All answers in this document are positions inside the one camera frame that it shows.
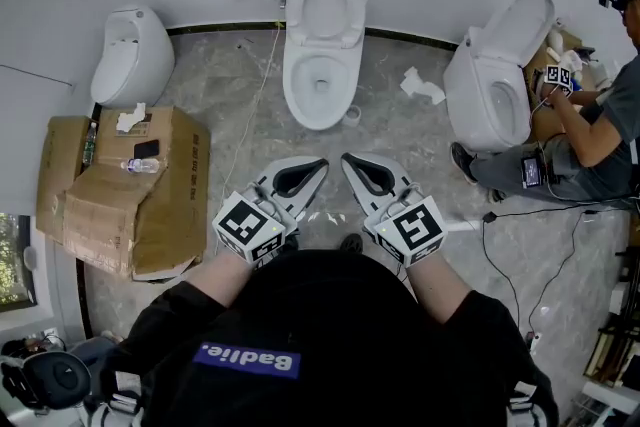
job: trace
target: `gray t-shirt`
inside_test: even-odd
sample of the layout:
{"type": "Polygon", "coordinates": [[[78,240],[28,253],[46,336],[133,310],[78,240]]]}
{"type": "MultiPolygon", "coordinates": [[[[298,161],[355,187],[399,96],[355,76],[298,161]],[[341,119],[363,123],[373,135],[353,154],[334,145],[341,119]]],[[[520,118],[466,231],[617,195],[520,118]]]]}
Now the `gray t-shirt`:
{"type": "Polygon", "coordinates": [[[622,142],[598,165],[583,168],[579,181],[597,196],[621,196],[630,191],[629,143],[640,137],[640,55],[622,68],[607,93],[584,106],[580,114],[593,125],[603,112],[618,130],[622,142]]]}

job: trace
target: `white toilet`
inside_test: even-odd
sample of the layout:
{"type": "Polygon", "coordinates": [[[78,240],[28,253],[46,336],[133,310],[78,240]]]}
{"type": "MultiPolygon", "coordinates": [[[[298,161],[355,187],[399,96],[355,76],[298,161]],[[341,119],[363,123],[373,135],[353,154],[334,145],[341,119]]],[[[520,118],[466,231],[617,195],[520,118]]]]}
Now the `white toilet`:
{"type": "Polygon", "coordinates": [[[529,100],[522,67],[549,33],[551,0],[516,0],[484,29],[470,27],[444,72],[447,109],[458,142],[502,152],[529,137],[529,100]]]}
{"type": "Polygon", "coordinates": [[[104,32],[102,59],[91,82],[94,102],[112,108],[155,104],[175,63],[158,16],[146,6],[127,6],[109,15],[104,32]]]}
{"type": "Polygon", "coordinates": [[[358,85],[367,0],[287,0],[283,85],[298,122],[324,130],[342,119],[358,85]]]}

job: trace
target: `black shirt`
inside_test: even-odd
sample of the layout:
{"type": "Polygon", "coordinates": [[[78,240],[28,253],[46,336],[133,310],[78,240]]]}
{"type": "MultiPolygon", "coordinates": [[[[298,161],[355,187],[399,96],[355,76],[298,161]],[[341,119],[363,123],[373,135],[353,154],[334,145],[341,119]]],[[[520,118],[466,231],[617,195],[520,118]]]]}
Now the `black shirt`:
{"type": "Polygon", "coordinates": [[[279,256],[230,309],[177,285],[107,367],[107,395],[111,371],[143,376],[143,425],[506,425],[519,381],[538,386],[533,401],[558,421],[549,380],[499,301],[472,292],[440,325],[382,265],[338,251],[279,256]]]}

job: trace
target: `marble floor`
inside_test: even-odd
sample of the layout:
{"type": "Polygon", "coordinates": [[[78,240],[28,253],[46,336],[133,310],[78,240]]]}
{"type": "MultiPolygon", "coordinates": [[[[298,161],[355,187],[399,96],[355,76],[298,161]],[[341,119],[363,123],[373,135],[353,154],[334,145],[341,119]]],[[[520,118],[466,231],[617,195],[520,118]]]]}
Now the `marble floor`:
{"type": "MultiPolygon", "coordinates": [[[[262,84],[275,35],[275,31],[246,31],[172,38],[176,68],[159,103],[179,106],[211,130],[209,220],[219,207],[224,178],[262,84]]],[[[362,109],[360,125],[337,125],[319,133],[300,126],[287,108],[282,92],[284,41],[282,32],[227,191],[242,189],[275,159],[292,155],[327,158],[329,176],[309,209],[320,214],[311,222],[302,222],[302,247],[334,247],[345,234],[361,230],[364,215],[339,166],[340,155],[349,150],[376,152],[398,160],[411,178],[422,184],[424,192],[434,196],[446,219],[478,219],[490,210],[500,214],[553,207],[521,198],[489,205],[484,191],[468,185],[451,165],[448,148],[454,134],[446,102],[434,106],[426,97],[409,99],[400,89],[404,72],[411,66],[423,80],[441,85],[451,52],[367,37],[354,99],[362,109]]],[[[504,218],[487,226],[488,253],[511,276],[518,293],[523,333],[529,330],[527,317],[542,287],[571,251],[571,231],[577,220],[574,210],[504,218]]],[[[570,399],[582,388],[582,371],[596,330],[606,318],[609,294],[617,278],[614,252],[626,243],[625,213],[601,213],[593,222],[587,221],[590,219],[583,218],[577,227],[574,257],[532,315],[534,327],[542,334],[534,359],[550,376],[563,415],[569,410],[570,399]]],[[[205,260],[213,257],[215,245],[210,230],[205,260]]],[[[396,272],[394,260],[368,240],[365,253],[396,272]]],[[[480,233],[450,234],[442,253],[474,288],[500,299],[516,317],[511,288],[484,257],[480,233]]],[[[126,336],[138,313],[166,285],[124,282],[87,267],[87,288],[94,331],[110,329],[126,336]]]]}

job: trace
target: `plastic water bottle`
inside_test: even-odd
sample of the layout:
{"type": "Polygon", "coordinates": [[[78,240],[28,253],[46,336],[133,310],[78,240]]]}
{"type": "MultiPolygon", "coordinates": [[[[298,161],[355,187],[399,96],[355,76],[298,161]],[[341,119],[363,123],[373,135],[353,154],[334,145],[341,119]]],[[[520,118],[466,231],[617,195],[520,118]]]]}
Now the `plastic water bottle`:
{"type": "Polygon", "coordinates": [[[120,162],[120,167],[129,173],[157,173],[160,162],[158,159],[129,159],[127,162],[120,162]]]}
{"type": "Polygon", "coordinates": [[[96,149],[97,129],[95,122],[91,122],[89,132],[87,132],[87,140],[84,143],[84,152],[82,153],[82,163],[90,166],[93,162],[93,153],[96,149]]]}

